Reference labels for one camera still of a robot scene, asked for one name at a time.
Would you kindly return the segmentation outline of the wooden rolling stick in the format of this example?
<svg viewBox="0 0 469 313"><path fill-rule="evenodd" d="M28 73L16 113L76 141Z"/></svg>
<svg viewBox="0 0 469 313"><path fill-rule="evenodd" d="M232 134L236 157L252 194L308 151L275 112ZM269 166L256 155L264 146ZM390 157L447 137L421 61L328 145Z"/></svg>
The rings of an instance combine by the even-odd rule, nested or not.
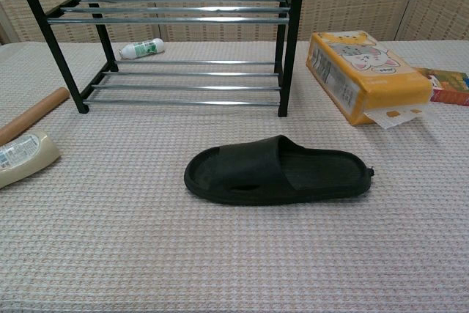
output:
<svg viewBox="0 0 469 313"><path fill-rule="evenodd" d="M0 128L0 146L12 141L49 112L65 102L70 93L60 87Z"/></svg>

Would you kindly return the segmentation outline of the colourful orange snack box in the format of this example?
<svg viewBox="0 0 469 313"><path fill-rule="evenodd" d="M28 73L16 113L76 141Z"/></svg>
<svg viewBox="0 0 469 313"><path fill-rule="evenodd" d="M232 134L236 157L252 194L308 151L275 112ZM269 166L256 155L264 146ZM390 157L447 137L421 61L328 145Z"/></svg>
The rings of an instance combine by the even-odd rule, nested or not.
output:
<svg viewBox="0 0 469 313"><path fill-rule="evenodd" d="M433 85L432 102L469 106L469 76L466 73L417 67Z"/></svg>

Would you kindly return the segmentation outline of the pink checked tablecloth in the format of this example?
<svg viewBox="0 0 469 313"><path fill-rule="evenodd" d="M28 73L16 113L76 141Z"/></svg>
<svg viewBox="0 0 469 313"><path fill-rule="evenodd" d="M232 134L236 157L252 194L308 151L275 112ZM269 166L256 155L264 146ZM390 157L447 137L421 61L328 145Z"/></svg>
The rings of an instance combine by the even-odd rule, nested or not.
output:
<svg viewBox="0 0 469 313"><path fill-rule="evenodd" d="M289 114L93 106L39 122L62 151L0 189L0 313L469 313L469 108L353 127L298 45ZM183 182L199 152L288 136L374 170L357 199L225 207Z"/></svg>

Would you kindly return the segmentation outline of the black metal shoe rack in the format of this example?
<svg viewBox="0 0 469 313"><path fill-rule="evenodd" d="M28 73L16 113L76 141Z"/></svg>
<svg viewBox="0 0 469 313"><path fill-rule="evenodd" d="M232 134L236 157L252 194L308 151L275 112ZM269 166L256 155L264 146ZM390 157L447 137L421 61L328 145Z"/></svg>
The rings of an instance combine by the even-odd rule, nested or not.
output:
<svg viewBox="0 0 469 313"><path fill-rule="evenodd" d="M99 104L129 105L131 99L96 97L99 91L175 90L167 84L112 84L111 77L145 77L145 72L129 70L138 58L118 59L114 54L107 28L111 25L271 25L276 28L275 57L255 61L257 78L273 78L269 86L279 95L273 102L278 115L288 112L294 69L302 0L66 0L51 10L44 10L40 0L26 0L37 25L67 85L76 108L82 114ZM98 33L105 63L84 89L79 89L62 53L55 25L93 25Z"/></svg>

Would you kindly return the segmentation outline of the yellow cat tissue pack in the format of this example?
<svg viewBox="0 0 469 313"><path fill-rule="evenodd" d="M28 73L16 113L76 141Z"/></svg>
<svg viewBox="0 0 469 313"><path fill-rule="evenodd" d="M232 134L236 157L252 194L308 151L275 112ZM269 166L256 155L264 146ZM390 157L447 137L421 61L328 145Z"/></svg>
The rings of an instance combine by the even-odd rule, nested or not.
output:
<svg viewBox="0 0 469 313"><path fill-rule="evenodd" d="M428 78L361 30L313 33L306 66L351 125L399 125L432 96Z"/></svg>

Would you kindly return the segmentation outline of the black rubber slipper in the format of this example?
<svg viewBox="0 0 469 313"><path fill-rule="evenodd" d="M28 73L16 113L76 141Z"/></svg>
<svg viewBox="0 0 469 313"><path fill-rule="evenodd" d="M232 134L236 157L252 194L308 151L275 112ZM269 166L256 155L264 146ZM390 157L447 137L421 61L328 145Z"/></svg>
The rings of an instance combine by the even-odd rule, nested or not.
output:
<svg viewBox="0 0 469 313"><path fill-rule="evenodd" d="M350 152L306 148L278 135L204 150L186 166L184 182L210 202L273 206L360 196L373 176Z"/></svg>

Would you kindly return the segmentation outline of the cream squeeze sauce bottle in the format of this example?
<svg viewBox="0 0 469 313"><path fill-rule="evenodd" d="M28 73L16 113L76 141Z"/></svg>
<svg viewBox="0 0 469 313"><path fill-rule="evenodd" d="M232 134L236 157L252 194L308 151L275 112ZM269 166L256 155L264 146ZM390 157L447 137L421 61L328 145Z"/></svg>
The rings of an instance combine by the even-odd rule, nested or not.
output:
<svg viewBox="0 0 469 313"><path fill-rule="evenodd" d="M61 152L43 130L33 130L0 146L0 188L52 164Z"/></svg>

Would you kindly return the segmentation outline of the small white green bottle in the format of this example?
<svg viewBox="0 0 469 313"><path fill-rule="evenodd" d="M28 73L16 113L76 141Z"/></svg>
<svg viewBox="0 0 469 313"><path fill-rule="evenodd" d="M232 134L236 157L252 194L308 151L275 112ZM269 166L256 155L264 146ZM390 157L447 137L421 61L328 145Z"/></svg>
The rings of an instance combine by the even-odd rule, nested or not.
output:
<svg viewBox="0 0 469 313"><path fill-rule="evenodd" d="M138 43L129 43L119 49L123 59L137 59L144 56L159 54L165 51L165 42L161 38L154 38Z"/></svg>

